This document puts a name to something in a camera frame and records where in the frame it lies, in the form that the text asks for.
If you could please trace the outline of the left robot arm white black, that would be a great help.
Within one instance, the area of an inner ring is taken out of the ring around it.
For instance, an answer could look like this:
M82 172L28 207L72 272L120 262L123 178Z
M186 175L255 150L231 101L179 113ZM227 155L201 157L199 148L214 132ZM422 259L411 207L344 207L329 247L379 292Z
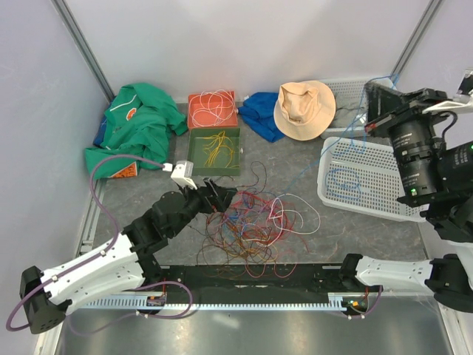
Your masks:
M121 291L143 287L153 291L162 283L154 255L164 249L198 214L225 212L236 188L206 178L203 186L167 192L115 238L68 263L21 274L19 295L32 334L59 325L87 303Z

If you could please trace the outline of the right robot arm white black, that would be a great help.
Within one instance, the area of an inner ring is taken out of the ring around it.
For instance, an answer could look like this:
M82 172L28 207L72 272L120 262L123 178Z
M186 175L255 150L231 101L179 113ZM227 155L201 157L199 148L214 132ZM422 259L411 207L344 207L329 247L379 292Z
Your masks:
M347 291L394 288L431 294L440 304L472 312L472 143L447 148L434 126L456 123L472 111L472 99L455 101L434 89L402 93L375 82L364 86L368 135L388 138L404 196L398 202L421 212L454 253L421 262L380 261L348 254L338 273Z

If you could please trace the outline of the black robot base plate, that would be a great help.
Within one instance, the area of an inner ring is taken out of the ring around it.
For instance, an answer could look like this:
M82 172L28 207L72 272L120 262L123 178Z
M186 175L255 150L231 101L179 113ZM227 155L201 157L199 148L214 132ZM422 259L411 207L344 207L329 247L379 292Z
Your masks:
M339 276L340 264L305 263L256 265L251 272L243 264L226 266L161 266L144 281L149 291L165 291L174 301L188 302L185 290L176 285L151 284L173 281L185 285L193 302L290 302L328 300L329 293L371 294L378 288Z

